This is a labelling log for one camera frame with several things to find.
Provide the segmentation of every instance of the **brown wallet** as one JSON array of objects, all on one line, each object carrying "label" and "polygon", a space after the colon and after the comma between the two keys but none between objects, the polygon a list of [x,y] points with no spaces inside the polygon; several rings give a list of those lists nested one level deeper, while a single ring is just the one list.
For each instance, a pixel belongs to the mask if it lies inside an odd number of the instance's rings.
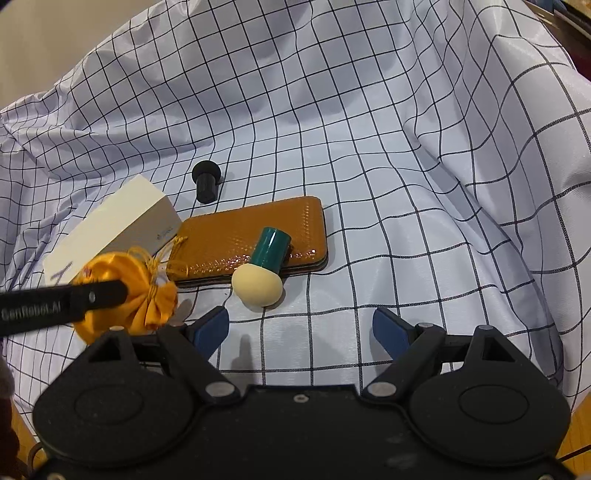
[{"label": "brown wallet", "polygon": [[320,199],[297,197],[188,218],[177,233],[185,240],[170,252],[168,278],[197,285],[229,282],[249,261],[266,226],[291,237],[280,275],[321,270],[328,262]]}]

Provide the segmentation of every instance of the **black knob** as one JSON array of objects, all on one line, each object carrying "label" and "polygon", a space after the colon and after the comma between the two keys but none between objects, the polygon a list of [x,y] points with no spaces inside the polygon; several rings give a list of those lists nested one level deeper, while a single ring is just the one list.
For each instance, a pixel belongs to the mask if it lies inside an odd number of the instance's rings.
[{"label": "black knob", "polygon": [[211,160],[202,160],[193,167],[193,181],[197,185],[199,203],[212,203],[217,200],[217,183],[222,178],[222,171]]}]

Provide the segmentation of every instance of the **rectangular box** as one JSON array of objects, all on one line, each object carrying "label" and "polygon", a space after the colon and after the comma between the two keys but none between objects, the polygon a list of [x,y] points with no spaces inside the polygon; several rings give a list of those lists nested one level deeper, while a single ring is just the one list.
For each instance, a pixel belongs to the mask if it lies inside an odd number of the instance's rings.
[{"label": "rectangular box", "polygon": [[43,261],[46,286],[67,284],[95,256],[143,247],[155,254],[177,233],[181,219],[168,197],[136,175],[89,213]]}]

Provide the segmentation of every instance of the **white cloth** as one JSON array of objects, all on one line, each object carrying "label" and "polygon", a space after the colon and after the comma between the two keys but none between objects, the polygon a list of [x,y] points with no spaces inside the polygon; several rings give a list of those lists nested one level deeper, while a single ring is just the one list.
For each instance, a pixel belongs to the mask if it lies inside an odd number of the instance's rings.
[{"label": "white cloth", "polygon": [[[183,218],[321,198],[330,261],[275,309],[229,286],[211,361],[237,383],[366,385],[389,357],[376,306],[449,333],[494,325],[578,403],[591,382],[591,86],[519,0],[166,1],[52,90],[0,113],[1,286],[142,173]],[[190,178],[211,158],[214,205]],[[11,338],[19,407],[83,348]]]}]

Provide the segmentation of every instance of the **silver screw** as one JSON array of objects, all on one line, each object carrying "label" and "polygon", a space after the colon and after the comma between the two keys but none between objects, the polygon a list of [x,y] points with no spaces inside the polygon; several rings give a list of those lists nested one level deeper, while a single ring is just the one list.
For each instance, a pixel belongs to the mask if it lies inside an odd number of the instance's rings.
[{"label": "silver screw", "polygon": [[214,398],[227,397],[232,395],[234,390],[236,390],[236,387],[228,382],[212,382],[205,387],[207,394]]},{"label": "silver screw", "polygon": [[374,397],[390,397],[396,393],[396,385],[390,382],[376,382],[368,386],[368,392]]},{"label": "silver screw", "polygon": [[295,403],[306,403],[309,399],[310,399],[310,397],[307,397],[303,393],[298,393],[297,395],[294,396]]}]

